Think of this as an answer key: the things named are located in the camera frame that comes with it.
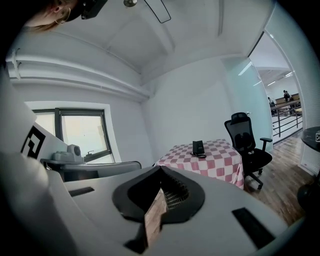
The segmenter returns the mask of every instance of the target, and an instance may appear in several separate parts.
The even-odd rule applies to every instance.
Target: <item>metal mesh grille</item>
[[[168,210],[174,209],[189,197],[188,188],[179,180],[167,174],[164,175],[161,188]]]

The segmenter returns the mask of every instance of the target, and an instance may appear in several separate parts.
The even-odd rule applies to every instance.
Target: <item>blonde hair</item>
[[[58,27],[59,24],[56,22],[53,22],[51,24],[48,25],[40,25],[40,26],[35,26],[30,28],[30,31],[35,32],[35,33],[41,33],[41,32],[46,32],[46,31],[50,31],[53,30],[54,28]]]

